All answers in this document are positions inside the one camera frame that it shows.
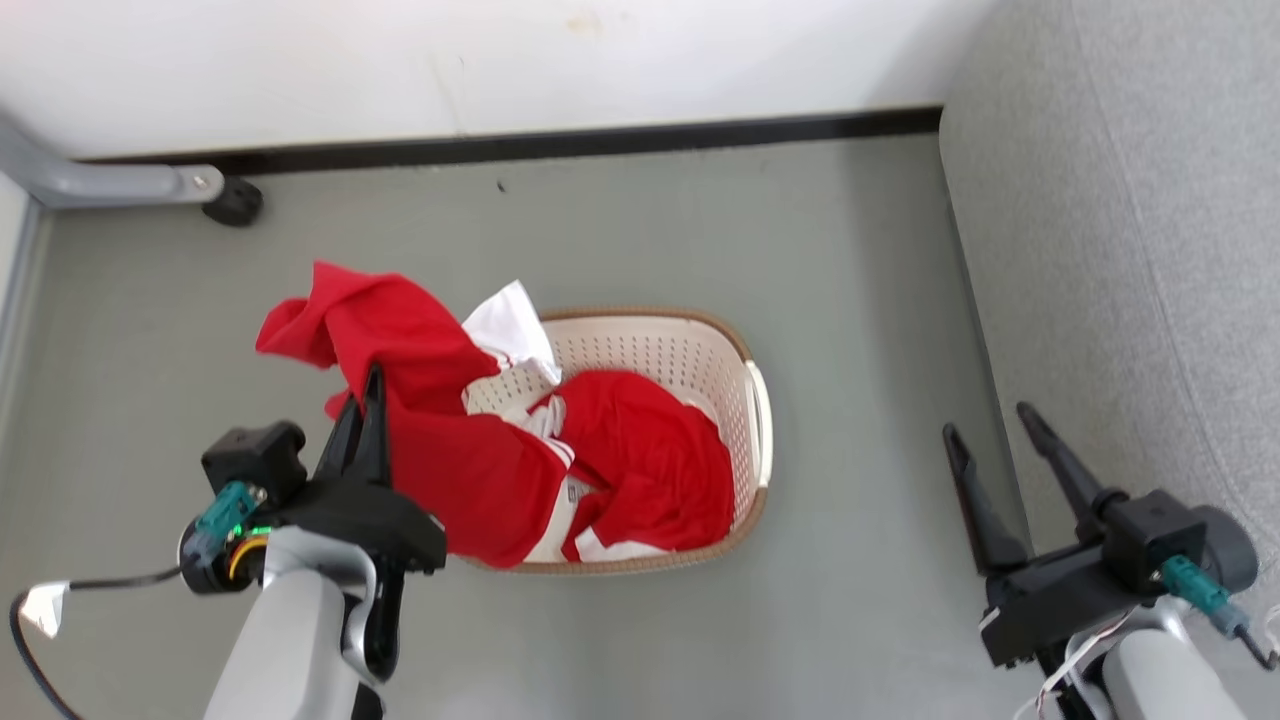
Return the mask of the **dark wall baseboard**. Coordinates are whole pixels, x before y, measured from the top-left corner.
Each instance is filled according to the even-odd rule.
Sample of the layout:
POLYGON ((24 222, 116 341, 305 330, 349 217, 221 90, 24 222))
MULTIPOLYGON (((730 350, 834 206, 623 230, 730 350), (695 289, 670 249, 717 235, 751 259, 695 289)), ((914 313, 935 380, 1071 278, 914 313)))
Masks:
POLYGON ((771 143, 934 135, 941 105, 773 117, 681 126, 635 126, 461 138, 319 143, 100 158, 100 165, 212 165, 228 176, 270 176, 396 167, 448 167, 646 152, 691 152, 771 143))

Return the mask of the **red jersey with white stripes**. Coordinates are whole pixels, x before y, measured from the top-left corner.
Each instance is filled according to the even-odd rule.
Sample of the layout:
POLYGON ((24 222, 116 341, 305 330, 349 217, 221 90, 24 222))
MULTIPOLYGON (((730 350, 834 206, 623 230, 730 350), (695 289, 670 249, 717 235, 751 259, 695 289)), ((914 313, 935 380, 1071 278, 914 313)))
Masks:
POLYGON ((337 366, 353 397, 379 364, 396 491, 443 524, 453 555, 512 568, 545 539, 573 452, 531 413, 468 411, 468 388, 499 369, 465 320, 404 275, 319 261, 308 296, 275 306, 256 348, 337 366))

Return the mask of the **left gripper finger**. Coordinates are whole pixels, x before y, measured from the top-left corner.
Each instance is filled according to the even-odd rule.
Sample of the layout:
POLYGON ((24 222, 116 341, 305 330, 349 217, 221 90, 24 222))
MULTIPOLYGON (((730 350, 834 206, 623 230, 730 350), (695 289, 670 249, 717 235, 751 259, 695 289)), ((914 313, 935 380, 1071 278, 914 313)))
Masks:
POLYGON ((379 364, 369 368, 364 389, 362 474, 369 484, 392 484, 387 382, 379 364))
POLYGON ((362 433, 362 410, 355 397, 348 397, 316 464, 316 482, 340 480, 358 484, 365 480, 358 462, 362 433))

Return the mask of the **cream perforated laundry basket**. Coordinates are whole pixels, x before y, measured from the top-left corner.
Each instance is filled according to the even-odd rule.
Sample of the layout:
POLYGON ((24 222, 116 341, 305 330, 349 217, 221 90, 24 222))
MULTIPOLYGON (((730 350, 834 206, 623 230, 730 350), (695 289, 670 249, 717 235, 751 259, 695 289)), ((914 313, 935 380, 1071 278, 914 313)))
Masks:
MULTIPOLYGON (((722 557, 744 541, 765 507, 774 456, 771 400, 765 380, 744 340, 719 319, 671 307, 588 307, 548 313, 550 338, 563 384, 581 372, 635 372, 707 414, 731 452, 735 519, 728 536, 704 550, 614 562, 570 562, 561 552, 576 502, 590 489, 564 479, 545 539, 516 573, 538 575, 623 575, 691 566, 722 557)), ((508 372, 468 388, 472 414, 518 419, 556 388, 535 374, 508 372)))

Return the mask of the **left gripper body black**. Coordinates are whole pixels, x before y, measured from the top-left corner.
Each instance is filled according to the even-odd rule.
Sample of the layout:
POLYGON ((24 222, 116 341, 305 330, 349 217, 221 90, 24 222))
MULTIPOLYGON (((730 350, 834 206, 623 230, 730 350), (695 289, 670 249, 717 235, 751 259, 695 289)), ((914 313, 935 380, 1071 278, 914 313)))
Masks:
POLYGON ((358 546, 410 573, 431 575, 447 562, 443 525, 415 501, 384 486, 314 480, 275 510, 275 520, 358 546))

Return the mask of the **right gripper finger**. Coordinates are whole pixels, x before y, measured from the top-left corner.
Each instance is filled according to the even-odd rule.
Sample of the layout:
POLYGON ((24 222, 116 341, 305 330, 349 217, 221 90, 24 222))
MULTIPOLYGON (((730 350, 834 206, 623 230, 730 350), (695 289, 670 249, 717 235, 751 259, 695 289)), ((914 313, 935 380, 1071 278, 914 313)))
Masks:
POLYGON ((1024 568, 1029 561, 1025 547, 996 512, 978 477, 977 461, 957 428, 947 423, 942 437, 978 574, 996 577, 1024 568))
POLYGON ((1034 451, 1050 465, 1068 501, 1079 543, 1100 543, 1105 537, 1105 515, 1108 507, 1128 501, 1129 493, 1116 487, 1103 487, 1032 404, 1019 402, 1016 415, 1034 451))

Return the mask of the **black caster wheel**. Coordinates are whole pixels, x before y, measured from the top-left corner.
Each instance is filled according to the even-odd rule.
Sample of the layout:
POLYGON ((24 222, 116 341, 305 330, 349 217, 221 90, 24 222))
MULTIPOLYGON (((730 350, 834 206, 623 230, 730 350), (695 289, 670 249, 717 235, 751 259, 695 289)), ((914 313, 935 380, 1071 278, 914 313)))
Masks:
POLYGON ((241 177, 225 176, 220 193, 202 205, 210 220, 230 228, 251 227, 265 208, 261 190, 241 177))

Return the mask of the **grey metal frame leg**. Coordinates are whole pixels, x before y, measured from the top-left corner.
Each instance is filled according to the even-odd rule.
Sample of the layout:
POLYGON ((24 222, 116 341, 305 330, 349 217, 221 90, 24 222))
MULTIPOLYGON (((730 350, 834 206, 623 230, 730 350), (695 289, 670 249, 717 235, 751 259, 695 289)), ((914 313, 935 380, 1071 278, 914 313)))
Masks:
POLYGON ((210 165, 95 165, 72 161, 28 136, 0 109, 0 173, 59 210, 204 204, 227 179, 210 165))

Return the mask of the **grey fabric sofa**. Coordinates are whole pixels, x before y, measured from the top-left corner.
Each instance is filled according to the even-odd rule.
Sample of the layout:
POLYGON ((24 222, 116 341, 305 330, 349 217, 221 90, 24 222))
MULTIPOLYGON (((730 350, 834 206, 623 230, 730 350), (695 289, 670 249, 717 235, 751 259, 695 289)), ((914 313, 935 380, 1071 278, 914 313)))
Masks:
POLYGON ((1280 639, 1280 0, 1001 0, 940 152, 1037 551, 1074 520, 1034 405, 1106 486, 1229 511, 1280 639))

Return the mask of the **white garment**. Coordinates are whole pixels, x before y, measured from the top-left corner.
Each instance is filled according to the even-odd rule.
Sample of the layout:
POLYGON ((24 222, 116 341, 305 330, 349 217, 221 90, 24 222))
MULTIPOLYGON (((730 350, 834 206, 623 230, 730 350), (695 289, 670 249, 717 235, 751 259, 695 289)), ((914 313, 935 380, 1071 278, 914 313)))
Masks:
POLYGON ((532 373, 553 388, 563 380, 550 338, 521 281, 509 282, 479 304, 462 328, 495 360, 499 378, 508 372, 516 372, 518 378, 532 373))

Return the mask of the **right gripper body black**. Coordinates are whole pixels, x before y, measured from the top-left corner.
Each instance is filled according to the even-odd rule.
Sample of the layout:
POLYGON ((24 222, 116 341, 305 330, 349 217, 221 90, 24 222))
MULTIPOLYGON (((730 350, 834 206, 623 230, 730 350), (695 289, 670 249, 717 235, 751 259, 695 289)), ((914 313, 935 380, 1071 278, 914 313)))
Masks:
POLYGON ((1151 574, 1132 575, 1101 543, 1029 559, 1014 539, 980 543, 988 612, 980 642, 993 666, 1014 666, 1151 600, 1151 574))

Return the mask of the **plain red garment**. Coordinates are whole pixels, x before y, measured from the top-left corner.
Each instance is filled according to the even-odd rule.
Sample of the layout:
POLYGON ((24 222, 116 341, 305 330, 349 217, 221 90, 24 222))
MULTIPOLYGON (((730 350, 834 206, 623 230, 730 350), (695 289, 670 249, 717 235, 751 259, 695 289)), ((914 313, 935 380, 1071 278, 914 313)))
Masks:
POLYGON ((733 525, 732 456, 718 425, 635 372, 591 370, 531 407, 540 434, 573 452, 589 487, 559 551, 614 562, 704 550, 733 525))

